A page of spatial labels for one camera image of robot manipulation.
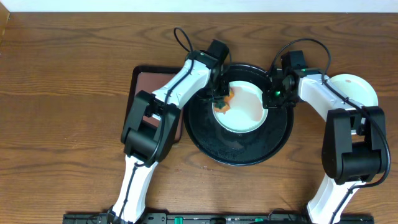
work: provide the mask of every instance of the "wooden object in corner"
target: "wooden object in corner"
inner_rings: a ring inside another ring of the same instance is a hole
[[[8,22],[9,16],[10,12],[0,2],[0,43],[2,41],[4,31],[6,30],[6,24]]]

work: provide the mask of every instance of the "white backdrop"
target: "white backdrop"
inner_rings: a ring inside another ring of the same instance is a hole
[[[0,0],[10,12],[398,12],[398,0]]]

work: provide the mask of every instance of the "white plate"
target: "white plate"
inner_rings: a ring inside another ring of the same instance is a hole
[[[229,86],[234,91],[229,102],[231,109],[225,113],[215,112],[211,104],[217,122],[234,133],[248,133],[260,127],[268,115],[268,110],[262,107],[262,91],[244,81],[233,81]]]
[[[379,104],[373,87],[361,77],[341,74],[331,77],[330,81],[348,97],[364,106],[377,106]]]

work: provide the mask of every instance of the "black plate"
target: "black plate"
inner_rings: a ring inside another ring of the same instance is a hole
[[[225,74],[228,81],[251,82],[264,89],[271,84],[261,68],[232,65]],[[210,101],[194,96],[184,107],[184,123],[195,145],[218,162],[248,166],[265,161],[286,143],[293,128],[293,109],[271,109],[265,122],[248,133],[233,133],[222,127],[213,115]]]

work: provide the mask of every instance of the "wooden table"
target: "wooden table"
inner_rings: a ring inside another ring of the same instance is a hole
[[[329,74],[357,74],[379,95],[392,171],[360,190],[345,212],[398,222],[398,14],[12,13],[0,55],[0,222],[61,223],[67,212],[100,212],[117,199],[124,175],[119,141],[132,69],[181,66],[180,26],[197,49],[226,42],[235,62],[267,68],[291,40],[313,37],[331,50]],[[300,43],[310,66],[326,54]],[[147,206],[185,213],[299,210],[322,181],[325,123],[306,104],[273,158],[226,166],[187,133],[155,171]]]

